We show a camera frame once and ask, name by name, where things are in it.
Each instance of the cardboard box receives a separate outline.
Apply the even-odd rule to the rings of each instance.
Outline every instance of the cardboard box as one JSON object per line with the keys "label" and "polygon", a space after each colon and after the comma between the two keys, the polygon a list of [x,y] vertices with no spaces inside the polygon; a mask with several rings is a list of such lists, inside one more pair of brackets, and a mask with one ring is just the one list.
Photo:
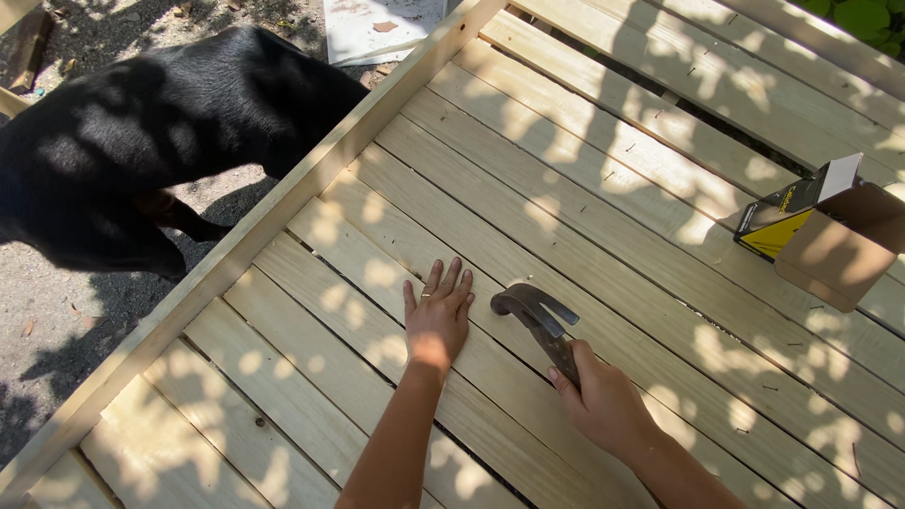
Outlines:
{"label": "cardboard box", "polygon": [[857,176],[863,154],[830,161],[748,205],[736,242],[841,312],[905,250],[905,202]]}

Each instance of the left hand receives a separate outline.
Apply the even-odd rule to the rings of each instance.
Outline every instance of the left hand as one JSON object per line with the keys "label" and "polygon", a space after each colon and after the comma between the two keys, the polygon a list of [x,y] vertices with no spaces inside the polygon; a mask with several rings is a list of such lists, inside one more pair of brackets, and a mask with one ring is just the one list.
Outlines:
{"label": "left hand", "polygon": [[421,362],[445,374],[462,350],[468,336],[468,308],[474,302],[472,271],[465,270],[462,282],[456,286],[462,260],[452,259],[443,281],[443,261],[437,260],[427,278],[427,285],[418,302],[412,293],[412,283],[403,282],[405,298],[405,333],[412,351],[411,362]]}

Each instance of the dry leaf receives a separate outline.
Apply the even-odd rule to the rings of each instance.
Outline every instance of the dry leaf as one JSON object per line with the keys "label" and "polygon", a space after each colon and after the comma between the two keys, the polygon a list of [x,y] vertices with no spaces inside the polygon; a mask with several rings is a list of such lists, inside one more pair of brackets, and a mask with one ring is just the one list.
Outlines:
{"label": "dry leaf", "polygon": [[377,32],[389,32],[399,26],[398,24],[393,23],[392,21],[384,21],[383,23],[375,23],[374,30]]}
{"label": "dry leaf", "polygon": [[86,316],[81,319],[81,326],[85,329],[94,329],[103,325],[108,318],[109,316]]}

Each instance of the green leaf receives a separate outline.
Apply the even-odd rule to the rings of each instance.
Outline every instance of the green leaf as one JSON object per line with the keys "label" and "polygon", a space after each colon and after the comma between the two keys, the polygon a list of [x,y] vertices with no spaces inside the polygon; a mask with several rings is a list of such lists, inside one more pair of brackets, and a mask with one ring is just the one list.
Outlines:
{"label": "green leaf", "polygon": [[795,5],[798,5],[802,9],[805,9],[807,12],[819,16],[824,17],[826,13],[830,12],[830,0],[789,0]]}
{"label": "green leaf", "polygon": [[879,32],[877,32],[876,37],[866,39],[864,43],[876,48],[880,44],[885,43],[890,38],[890,34],[892,34],[892,32],[890,32],[889,28],[882,28]]}
{"label": "green leaf", "polygon": [[892,58],[896,58],[899,56],[899,52],[902,51],[902,46],[901,43],[886,42],[877,46],[877,49],[882,53],[888,54]]}
{"label": "green leaf", "polygon": [[873,0],[849,0],[839,4],[834,17],[839,28],[862,41],[878,39],[879,31],[890,26],[890,13],[886,6]]}

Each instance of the forearm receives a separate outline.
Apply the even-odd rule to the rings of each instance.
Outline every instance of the forearm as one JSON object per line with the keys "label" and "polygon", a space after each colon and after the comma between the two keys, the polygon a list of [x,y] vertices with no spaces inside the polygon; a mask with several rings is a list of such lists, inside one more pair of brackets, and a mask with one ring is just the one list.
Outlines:
{"label": "forearm", "polygon": [[337,508],[410,508],[421,500],[433,413],[446,373],[411,362],[358,459]]}
{"label": "forearm", "polygon": [[668,509],[745,506],[672,437],[659,429],[621,457]]}

